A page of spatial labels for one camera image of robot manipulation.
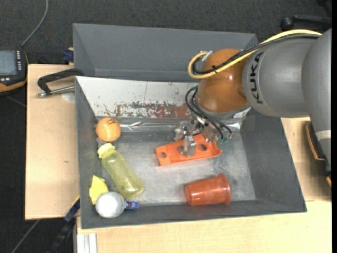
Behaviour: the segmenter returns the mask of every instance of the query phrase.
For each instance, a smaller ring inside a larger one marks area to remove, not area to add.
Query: display screen
[[[0,51],[0,75],[16,74],[15,51]]]

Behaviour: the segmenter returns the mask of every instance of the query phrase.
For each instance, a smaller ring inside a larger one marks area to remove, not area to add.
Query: orange plastic part
[[[230,184],[223,173],[217,177],[188,184],[185,187],[185,196],[191,206],[216,203],[228,205],[232,199]]]
[[[184,140],[172,142],[160,147],[157,147],[156,154],[161,166],[187,162],[198,159],[217,157],[222,150],[219,149],[215,141],[207,142],[203,134],[193,136],[197,143],[194,155],[187,157],[185,154],[180,154],[178,147],[184,147]]]

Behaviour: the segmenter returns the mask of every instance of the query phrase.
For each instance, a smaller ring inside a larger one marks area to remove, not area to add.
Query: metal tray
[[[172,142],[173,127],[189,118],[188,112],[181,110],[186,108],[184,95],[193,85],[76,78],[82,228],[306,211],[281,121],[254,110],[249,111],[233,139],[220,146],[221,156],[159,165],[154,149]],[[160,112],[151,111],[158,107]],[[137,199],[141,207],[115,219],[101,218],[88,196],[94,174],[104,177],[115,190],[97,156],[94,128],[98,119],[109,115],[116,116],[122,125],[122,135],[114,145],[145,185]],[[221,172],[229,179],[232,202],[227,206],[190,207],[184,198],[184,186]]]

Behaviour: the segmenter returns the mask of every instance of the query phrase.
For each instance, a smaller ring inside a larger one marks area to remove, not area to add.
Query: orange cup
[[[231,202],[231,188],[226,175],[190,183],[185,187],[185,196],[191,206]]]

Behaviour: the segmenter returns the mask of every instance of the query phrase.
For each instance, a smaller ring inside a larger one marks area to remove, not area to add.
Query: black floor
[[[17,46],[35,28],[44,0],[0,0],[0,47]],[[325,17],[316,0],[49,0],[45,22],[25,51],[30,63],[64,63],[72,23],[96,23],[254,33],[260,41],[281,32],[282,18]],[[320,25],[296,24],[320,30]],[[34,221],[24,221],[25,88],[0,98],[0,252],[11,252]],[[41,220],[16,252],[45,252],[62,219]],[[65,252],[72,251],[72,243]]]

